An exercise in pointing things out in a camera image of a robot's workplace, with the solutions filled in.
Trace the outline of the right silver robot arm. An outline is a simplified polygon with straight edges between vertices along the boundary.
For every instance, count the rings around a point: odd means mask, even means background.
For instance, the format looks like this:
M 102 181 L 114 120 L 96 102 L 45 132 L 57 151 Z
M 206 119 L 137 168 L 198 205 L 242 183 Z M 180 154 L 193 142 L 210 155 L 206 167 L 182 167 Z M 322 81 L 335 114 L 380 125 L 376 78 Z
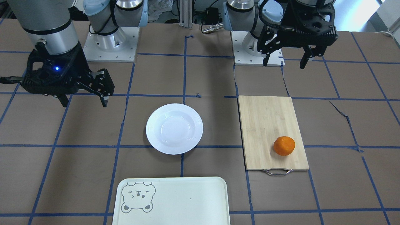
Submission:
M 106 69 L 90 70 L 68 6 L 59 0 L 10 0 L 9 5 L 29 39 L 34 44 L 23 77 L 1 77 L 1 83 L 19 83 L 32 94 L 53 96 L 67 107 L 67 95 L 80 89 L 99 96 L 103 107 L 114 94 L 114 83 Z M 85 0 L 83 7 L 90 21 L 89 34 L 100 60 L 105 54 L 123 60 L 121 52 L 136 44 L 124 27 L 145 27 L 148 23 L 147 0 Z

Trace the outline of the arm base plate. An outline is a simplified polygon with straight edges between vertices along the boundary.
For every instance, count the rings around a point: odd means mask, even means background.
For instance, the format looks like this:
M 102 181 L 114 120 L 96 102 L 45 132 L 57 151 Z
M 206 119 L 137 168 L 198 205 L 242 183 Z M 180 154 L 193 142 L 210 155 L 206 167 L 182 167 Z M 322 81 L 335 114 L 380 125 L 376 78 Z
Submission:
M 89 33 L 82 46 L 87 61 L 134 63 L 138 46 L 139 27 L 119 27 L 111 35 Z
M 258 40 L 250 32 L 232 31 L 231 39 L 235 65 L 264 66 L 264 57 L 257 51 Z M 268 67 L 280 67 L 284 65 L 285 62 L 281 50 L 271 53 L 266 64 Z

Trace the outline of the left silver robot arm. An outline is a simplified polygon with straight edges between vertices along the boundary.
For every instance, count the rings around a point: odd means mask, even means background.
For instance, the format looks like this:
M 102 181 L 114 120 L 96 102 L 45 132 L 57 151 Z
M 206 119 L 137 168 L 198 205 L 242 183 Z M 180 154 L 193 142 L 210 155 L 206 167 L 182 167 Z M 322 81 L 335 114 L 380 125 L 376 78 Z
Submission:
M 302 48 L 299 66 L 322 57 L 334 44 L 338 33 L 334 25 L 333 0 L 228 0 L 224 2 L 225 30 L 245 32 L 241 45 L 247 55 L 262 60 L 263 66 L 274 63 L 272 55 L 283 47 Z

